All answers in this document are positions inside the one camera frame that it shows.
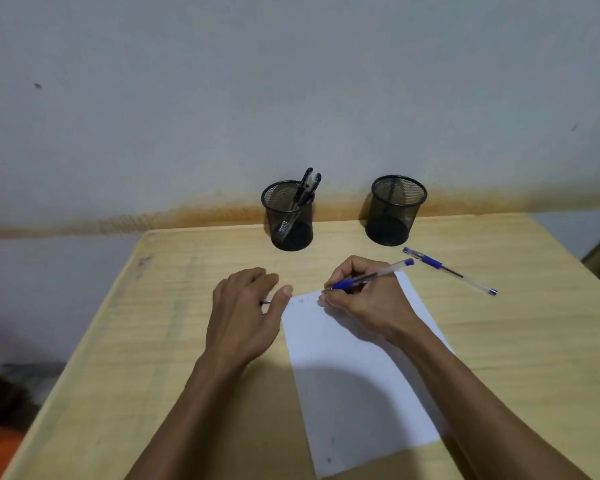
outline paper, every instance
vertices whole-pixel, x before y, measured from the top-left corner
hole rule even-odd
[[[451,350],[407,276],[396,275]],[[444,420],[407,357],[319,296],[293,298],[282,316],[316,476],[439,440]]]

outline desk surface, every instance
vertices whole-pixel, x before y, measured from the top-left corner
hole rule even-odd
[[[145,234],[4,478],[121,479],[202,353],[211,291],[231,272],[263,266],[298,295],[320,289],[350,254],[403,256],[369,241],[356,221],[314,232],[295,253],[255,225]],[[600,479],[600,282],[524,214],[418,219],[409,244],[499,291],[491,298],[426,266],[408,270],[456,354]],[[313,478],[283,332],[248,369],[220,428],[213,477]],[[338,478],[371,476],[461,478],[441,442]]]

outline black mesh pen holder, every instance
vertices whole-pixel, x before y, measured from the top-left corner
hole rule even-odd
[[[313,240],[313,196],[298,207],[294,197],[299,186],[298,180],[284,180],[268,186],[262,193],[271,242],[283,251],[299,251]]]
[[[383,246],[399,246],[409,238],[418,209],[427,199],[424,185],[409,177],[385,175],[371,185],[365,231]]]

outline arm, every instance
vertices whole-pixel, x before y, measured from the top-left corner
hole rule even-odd
[[[384,262],[352,256],[336,268],[325,287],[346,276],[386,266]],[[478,478],[588,479],[449,352],[414,313],[394,275],[366,283],[350,294],[329,291],[321,299],[347,310],[409,357]]]
[[[267,313],[260,301],[278,282],[263,268],[245,269],[222,280],[204,353],[167,418],[126,476],[126,480],[177,480],[204,476],[204,447],[245,366],[262,355],[280,330],[292,288],[277,291]]]

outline left hand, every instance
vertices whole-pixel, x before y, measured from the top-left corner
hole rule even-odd
[[[277,282],[277,274],[267,274],[261,267],[220,281],[213,293],[205,354],[238,368],[264,354],[278,336],[282,312],[293,292],[291,285],[280,288],[263,313],[260,302]]]

